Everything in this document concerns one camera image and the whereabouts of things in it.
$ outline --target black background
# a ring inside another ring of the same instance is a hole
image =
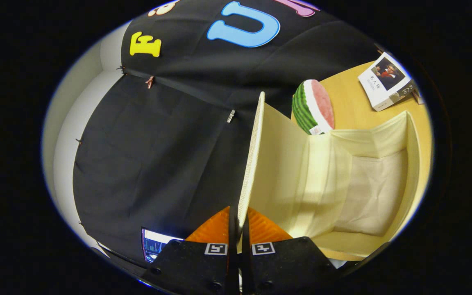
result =
[[[62,222],[43,181],[41,131],[73,62],[163,2],[0,2],[0,293],[150,293]],[[393,53],[414,56],[436,84],[452,131],[450,175],[438,180],[448,182],[445,193],[435,191],[395,243],[332,292],[472,292],[472,3],[312,3]]]

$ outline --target watermelon slice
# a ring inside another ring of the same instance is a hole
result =
[[[317,135],[335,127],[329,94],[317,80],[305,80],[293,97],[293,113],[298,126],[307,134]]]

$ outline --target blue letter u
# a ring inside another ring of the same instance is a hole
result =
[[[244,47],[258,47],[271,41],[279,32],[279,22],[272,15],[240,5],[233,1],[225,5],[221,15],[238,14],[257,20],[263,24],[258,32],[247,32],[239,28],[228,26],[222,20],[215,21],[207,32],[207,39],[222,39]]]

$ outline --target black fabric backdrop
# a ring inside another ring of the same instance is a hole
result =
[[[134,19],[122,43],[127,75],[103,97],[81,138],[73,174],[80,220],[91,237],[138,263],[142,227],[185,238],[237,205],[261,91],[290,117],[301,82],[379,56],[372,39],[326,12],[301,17],[271,0],[241,5],[279,20],[272,41],[256,48],[210,41],[207,30],[228,2],[182,0],[164,15]],[[226,21],[260,29],[242,16]],[[161,55],[131,56],[135,32],[161,39]]]

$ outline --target white wall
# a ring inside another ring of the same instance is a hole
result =
[[[52,97],[41,142],[43,172],[50,195],[65,222],[90,247],[97,241],[79,224],[73,194],[73,168],[86,123],[103,96],[122,76],[121,43],[129,23],[93,45],[69,70]]]

